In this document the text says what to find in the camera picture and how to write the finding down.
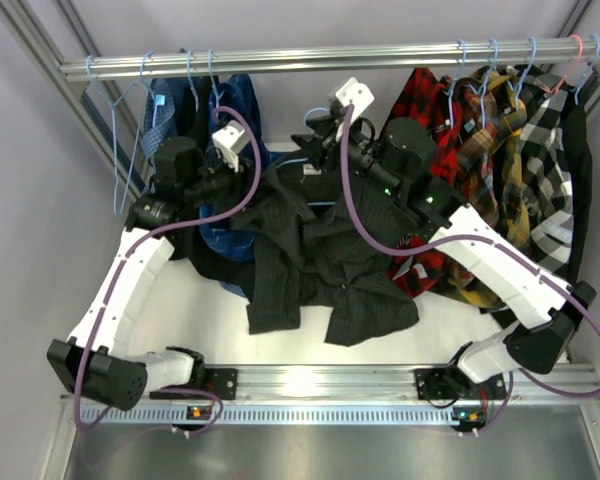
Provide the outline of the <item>dark grey pinstripe shirt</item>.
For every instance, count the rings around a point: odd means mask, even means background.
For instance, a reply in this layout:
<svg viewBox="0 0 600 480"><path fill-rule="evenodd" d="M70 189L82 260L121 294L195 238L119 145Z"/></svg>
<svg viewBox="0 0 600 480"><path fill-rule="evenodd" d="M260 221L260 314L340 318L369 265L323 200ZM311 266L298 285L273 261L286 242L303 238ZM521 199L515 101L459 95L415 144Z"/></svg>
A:
<svg viewBox="0 0 600 480"><path fill-rule="evenodd" d="M341 190L340 174L332 172ZM388 277L390 257L355 229L342 190L334 205L311 208L302 194L279 180L272 164L231 225L255 234L250 333L299 328L303 306L331 308L324 340L340 346L418 322L415 302Z"/></svg>

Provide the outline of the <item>light blue wire hanger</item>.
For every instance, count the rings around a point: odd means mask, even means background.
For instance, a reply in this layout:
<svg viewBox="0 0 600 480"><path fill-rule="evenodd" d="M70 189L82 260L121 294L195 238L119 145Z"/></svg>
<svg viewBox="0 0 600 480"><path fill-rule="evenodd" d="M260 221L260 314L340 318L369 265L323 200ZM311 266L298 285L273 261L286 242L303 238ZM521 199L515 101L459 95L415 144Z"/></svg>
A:
<svg viewBox="0 0 600 480"><path fill-rule="evenodd" d="M302 150L279 154L273 166L279 180L302 194L311 208L326 208L338 200L341 190L336 174L314 167Z"/></svg>

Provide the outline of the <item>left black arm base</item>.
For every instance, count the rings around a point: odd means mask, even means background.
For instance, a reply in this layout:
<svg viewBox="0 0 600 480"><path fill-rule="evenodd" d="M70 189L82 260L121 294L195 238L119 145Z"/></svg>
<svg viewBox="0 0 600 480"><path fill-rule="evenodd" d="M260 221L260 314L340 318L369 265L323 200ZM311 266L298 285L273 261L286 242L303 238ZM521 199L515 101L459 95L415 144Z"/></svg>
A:
<svg viewBox="0 0 600 480"><path fill-rule="evenodd" d="M203 399L203 396L194 393L194 390L213 393L221 400L236 398L238 372L235 368L207 366L203 354L184 347L168 346L164 353L175 357L179 361L178 366L182 364L182 359L187 357L191 367L184 369L186 381L165 385L150 392L149 397L152 400Z"/></svg>

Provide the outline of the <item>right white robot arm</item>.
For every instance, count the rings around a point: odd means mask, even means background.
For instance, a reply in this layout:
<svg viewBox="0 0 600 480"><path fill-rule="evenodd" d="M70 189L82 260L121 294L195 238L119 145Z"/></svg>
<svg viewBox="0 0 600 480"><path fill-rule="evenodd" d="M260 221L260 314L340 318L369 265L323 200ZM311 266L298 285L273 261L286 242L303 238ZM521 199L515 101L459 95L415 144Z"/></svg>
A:
<svg viewBox="0 0 600 480"><path fill-rule="evenodd" d="M421 240L406 255L442 252L475 275L514 316L499 333L461 348L450 362L451 371L471 384L518 369L550 373L581 322L590 318L592 286L583 281L571 285L533 263L457 190L434 176L431 164L438 148L419 122L395 119L374 139L355 130L358 121L336 111L310 120L311 131L291 139L315 168L338 169L346 208L360 236L379 252L401 253L363 225L353 199L354 174L378 190L398 224Z"/></svg>

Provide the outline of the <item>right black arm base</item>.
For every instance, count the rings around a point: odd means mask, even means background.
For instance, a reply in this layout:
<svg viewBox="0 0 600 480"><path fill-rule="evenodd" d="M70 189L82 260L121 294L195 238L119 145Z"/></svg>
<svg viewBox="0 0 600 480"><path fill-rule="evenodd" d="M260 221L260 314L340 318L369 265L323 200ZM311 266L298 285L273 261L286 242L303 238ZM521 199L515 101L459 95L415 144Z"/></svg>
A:
<svg viewBox="0 0 600 480"><path fill-rule="evenodd" d="M417 398L443 405L464 400L504 400L506 385L502 375L481 383L472 383L455 368L419 368L415 370Z"/></svg>

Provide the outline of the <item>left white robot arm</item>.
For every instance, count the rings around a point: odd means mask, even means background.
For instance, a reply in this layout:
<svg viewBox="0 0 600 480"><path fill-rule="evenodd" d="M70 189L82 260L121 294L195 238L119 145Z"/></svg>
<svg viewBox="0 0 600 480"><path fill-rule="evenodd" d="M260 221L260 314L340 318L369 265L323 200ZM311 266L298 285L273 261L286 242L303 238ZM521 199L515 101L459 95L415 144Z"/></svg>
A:
<svg viewBox="0 0 600 480"><path fill-rule="evenodd" d="M257 188L261 155L243 159L255 139L230 130L212 136L217 167L188 137L164 141L155 153L154 192L129 208L118 251L83 318L66 340L54 340L47 359L63 386L74 396L74 412L84 399L107 409L129 411L146 394L163 389L199 388L204 382L203 356L185 347L168 346L142 355L129 352L139 315L153 283L171 260L184 258L185 236L205 224L198 210L227 201L230 208L210 217L224 220L246 206Z"/></svg>

